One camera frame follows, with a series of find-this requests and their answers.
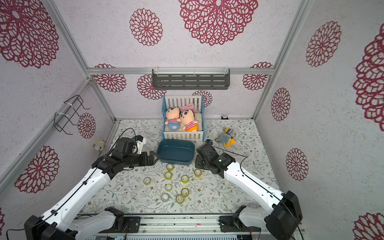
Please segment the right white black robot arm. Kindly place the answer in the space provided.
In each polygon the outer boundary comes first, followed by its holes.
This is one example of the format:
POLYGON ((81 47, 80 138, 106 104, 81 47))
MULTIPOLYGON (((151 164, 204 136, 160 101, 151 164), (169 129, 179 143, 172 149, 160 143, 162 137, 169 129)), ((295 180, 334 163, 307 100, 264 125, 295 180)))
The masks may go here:
POLYGON ((299 199, 293 192, 283 193, 265 184, 243 168, 233 158, 233 153, 226 151, 218 154, 211 140, 200 145, 196 151, 198 168, 209 170, 237 185, 262 207, 252 209, 240 206, 232 216, 221 216, 219 222, 223 232, 245 232, 265 227, 277 240, 294 239, 295 231, 300 230, 303 214, 299 199))

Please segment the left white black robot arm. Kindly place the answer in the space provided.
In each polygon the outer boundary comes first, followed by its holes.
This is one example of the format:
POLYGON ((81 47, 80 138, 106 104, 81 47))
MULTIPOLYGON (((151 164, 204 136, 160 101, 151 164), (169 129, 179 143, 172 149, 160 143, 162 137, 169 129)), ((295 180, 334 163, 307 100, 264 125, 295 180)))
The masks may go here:
POLYGON ((57 204, 40 217, 31 216, 24 224, 28 240, 85 240, 99 232, 118 233, 124 229, 124 213, 108 207, 100 214, 75 223, 80 210, 118 173, 156 164, 160 156, 143 152, 142 136, 120 138, 106 155, 99 157, 83 179, 57 204))

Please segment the tape roll nearest box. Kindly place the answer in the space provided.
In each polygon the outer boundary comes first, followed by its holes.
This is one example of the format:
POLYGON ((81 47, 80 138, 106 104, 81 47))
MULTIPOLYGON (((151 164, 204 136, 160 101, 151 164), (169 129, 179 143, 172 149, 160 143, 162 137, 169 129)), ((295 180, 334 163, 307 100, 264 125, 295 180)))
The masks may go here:
POLYGON ((168 172, 172 172, 174 170, 175 166, 173 164, 167 164, 166 169, 168 172))

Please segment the teal plastic storage box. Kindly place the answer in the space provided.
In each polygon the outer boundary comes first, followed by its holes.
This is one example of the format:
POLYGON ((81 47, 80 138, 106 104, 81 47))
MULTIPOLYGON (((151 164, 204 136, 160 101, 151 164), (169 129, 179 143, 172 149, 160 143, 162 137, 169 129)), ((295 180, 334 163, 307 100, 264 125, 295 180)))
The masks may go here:
POLYGON ((162 163, 188 166, 194 160, 195 149, 190 141, 164 139, 159 143, 156 153, 162 163))

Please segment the plush doll orange shorts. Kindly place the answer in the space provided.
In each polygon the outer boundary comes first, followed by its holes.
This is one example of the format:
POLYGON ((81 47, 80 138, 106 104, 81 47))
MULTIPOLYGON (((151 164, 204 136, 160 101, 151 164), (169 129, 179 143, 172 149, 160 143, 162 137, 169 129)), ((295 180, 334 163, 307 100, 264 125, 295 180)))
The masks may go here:
POLYGON ((197 132, 199 130, 198 121, 195 119, 195 113, 191 110, 180 112, 181 123, 183 124, 183 131, 197 132))

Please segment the white blue toy crib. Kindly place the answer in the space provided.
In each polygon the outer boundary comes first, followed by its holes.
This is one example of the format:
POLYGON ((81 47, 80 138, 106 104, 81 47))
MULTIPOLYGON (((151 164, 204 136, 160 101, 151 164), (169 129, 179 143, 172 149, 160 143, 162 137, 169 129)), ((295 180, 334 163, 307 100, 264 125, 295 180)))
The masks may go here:
POLYGON ((203 142, 204 107, 203 96, 163 97, 163 138, 203 142))

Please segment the plush doll blue shorts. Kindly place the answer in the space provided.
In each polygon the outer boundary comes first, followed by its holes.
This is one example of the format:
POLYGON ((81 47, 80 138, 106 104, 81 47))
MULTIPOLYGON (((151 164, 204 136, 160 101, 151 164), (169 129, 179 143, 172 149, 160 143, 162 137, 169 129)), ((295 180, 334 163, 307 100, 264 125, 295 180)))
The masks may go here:
POLYGON ((180 128, 180 109, 178 107, 171 107, 165 112, 165 126, 171 131, 177 131, 180 128))

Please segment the small yellow white plush ball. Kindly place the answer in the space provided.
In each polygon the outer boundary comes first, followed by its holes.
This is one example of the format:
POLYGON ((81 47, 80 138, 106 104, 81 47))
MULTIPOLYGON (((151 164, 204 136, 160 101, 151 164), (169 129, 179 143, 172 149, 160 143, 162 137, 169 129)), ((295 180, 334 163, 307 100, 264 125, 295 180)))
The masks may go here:
POLYGON ((97 141, 94 145, 93 148, 94 150, 98 152, 102 152, 105 149, 106 142, 105 141, 97 141))

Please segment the pink pillow in crib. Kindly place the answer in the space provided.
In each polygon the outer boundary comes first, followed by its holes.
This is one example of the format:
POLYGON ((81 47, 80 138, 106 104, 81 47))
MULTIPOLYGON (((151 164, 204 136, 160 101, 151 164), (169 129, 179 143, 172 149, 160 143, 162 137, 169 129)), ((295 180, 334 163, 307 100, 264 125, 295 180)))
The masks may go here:
POLYGON ((190 104, 187 104, 185 106, 179 107, 179 109, 180 109, 180 112, 184 112, 186 110, 191 110, 194 113, 198 112, 198 110, 195 108, 195 104, 193 104, 193 103, 190 103, 190 104))

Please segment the grey plush keychain toy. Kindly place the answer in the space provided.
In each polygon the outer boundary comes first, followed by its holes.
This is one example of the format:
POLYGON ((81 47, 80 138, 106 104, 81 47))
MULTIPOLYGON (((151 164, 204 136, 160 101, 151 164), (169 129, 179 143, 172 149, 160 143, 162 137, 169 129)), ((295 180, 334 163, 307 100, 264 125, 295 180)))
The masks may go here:
POLYGON ((236 132, 231 128, 223 127, 223 131, 215 139, 219 144, 223 144, 226 148, 235 144, 236 132))

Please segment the grey wall shelf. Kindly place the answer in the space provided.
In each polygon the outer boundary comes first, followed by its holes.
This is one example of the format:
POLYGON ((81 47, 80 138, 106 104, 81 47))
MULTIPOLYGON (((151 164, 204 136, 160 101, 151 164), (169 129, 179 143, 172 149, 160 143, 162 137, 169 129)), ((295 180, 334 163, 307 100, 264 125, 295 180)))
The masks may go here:
POLYGON ((161 71, 153 69, 152 86, 155 90, 227 90, 230 86, 230 70, 161 71))

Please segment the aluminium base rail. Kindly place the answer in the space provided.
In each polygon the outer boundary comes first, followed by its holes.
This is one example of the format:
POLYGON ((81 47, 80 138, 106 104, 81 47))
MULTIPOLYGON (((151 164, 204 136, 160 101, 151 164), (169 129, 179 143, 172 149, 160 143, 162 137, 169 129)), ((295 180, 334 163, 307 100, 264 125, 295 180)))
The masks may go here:
POLYGON ((85 240, 243 239, 274 237, 265 227, 238 230, 232 214, 127 214, 121 230, 98 230, 85 240))

